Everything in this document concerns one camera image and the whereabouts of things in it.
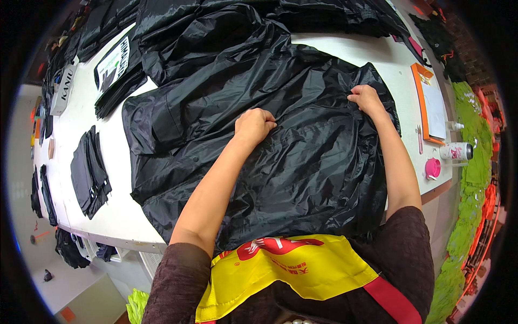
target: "brick wall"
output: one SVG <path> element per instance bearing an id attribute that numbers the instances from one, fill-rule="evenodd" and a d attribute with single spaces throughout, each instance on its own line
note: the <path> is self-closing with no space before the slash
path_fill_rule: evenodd
<path id="1" fill-rule="evenodd" d="M 458 55 L 464 62 L 469 85 L 473 88 L 495 83 L 489 65 L 464 23 L 453 12 L 448 13 L 446 18 L 446 29 L 453 36 Z"/>

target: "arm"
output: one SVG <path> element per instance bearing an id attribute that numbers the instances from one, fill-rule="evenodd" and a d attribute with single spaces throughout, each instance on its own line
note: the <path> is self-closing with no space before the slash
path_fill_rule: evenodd
<path id="1" fill-rule="evenodd" d="M 387 181 L 387 219 L 406 206 L 422 209 L 414 166 L 376 90 L 362 85 L 354 87 L 351 92 L 353 94 L 347 99 L 357 103 L 359 109 L 369 115 L 380 136 Z"/>
<path id="2" fill-rule="evenodd" d="M 277 127 L 273 115 L 260 108 L 236 120 L 236 132 L 187 201 L 169 244 L 191 243 L 212 257 L 214 241 L 243 164 L 255 146 Z"/>

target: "orange clipboard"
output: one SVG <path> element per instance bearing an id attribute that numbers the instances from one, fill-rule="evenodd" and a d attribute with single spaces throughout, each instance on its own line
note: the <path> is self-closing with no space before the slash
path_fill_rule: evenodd
<path id="1" fill-rule="evenodd" d="M 421 120 L 423 122 L 423 139 L 435 144 L 446 145 L 443 141 L 431 137 L 428 129 L 428 114 L 426 113 L 426 104 L 424 101 L 423 87 L 421 86 L 421 76 L 427 79 L 431 79 L 434 76 L 434 74 L 418 63 L 414 63 L 410 67 L 412 68 L 412 75 L 414 76 L 415 87 L 418 91 L 419 107 L 421 108 Z"/>

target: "pink cup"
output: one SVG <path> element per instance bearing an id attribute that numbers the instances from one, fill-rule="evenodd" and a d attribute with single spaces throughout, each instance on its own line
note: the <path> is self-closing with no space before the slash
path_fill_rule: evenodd
<path id="1" fill-rule="evenodd" d="M 439 174 L 441 173 L 441 161 L 431 158 L 426 161 L 424 171 L 426 172 L 426 177 L 428 179 L 435 180 Z"/>

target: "woman's left arm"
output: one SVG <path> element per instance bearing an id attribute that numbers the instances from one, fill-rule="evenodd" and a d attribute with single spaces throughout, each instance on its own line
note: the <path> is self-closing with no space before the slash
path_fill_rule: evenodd
<path id="1" fill-rule="evenodd" d="M 260 108 L 247 110 L 236 120 L 234 137 L 187 201 L 170 245 L 190 243 L 212 258 L 214 241 L 239 172 L 253 149 L 275 127 L 273 115 Z"/>

